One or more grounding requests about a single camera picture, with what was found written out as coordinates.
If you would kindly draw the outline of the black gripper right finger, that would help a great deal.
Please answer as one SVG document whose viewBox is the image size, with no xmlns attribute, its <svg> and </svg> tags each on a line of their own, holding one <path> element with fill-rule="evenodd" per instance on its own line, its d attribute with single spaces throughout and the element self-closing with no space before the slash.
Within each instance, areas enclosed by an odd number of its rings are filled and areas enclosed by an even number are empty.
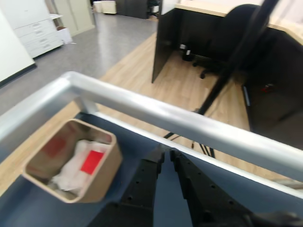
<svg viewBox="0 0 303 227">
<path fill-rule="evenodd" d="M 178 174 L 194 227 L 255 227 L 252 212 L 216 185 L 181 151 L 172 148 L 170 160 Z"/>
</svg>

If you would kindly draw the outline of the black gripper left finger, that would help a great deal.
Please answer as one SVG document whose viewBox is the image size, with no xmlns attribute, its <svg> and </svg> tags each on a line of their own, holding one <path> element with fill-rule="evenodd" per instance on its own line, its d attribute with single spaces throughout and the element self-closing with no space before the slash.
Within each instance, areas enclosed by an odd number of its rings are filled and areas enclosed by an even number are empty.
<svg viewBox="0 0 303 227">
<path fill-rule="evenodd" d="M 132 208 L 153 210 L 156 184 L 165 160 L 165 148 L 158 145 L 141 159 L 136 172 L 124 192 L 120 204 Z"/>
</svg>

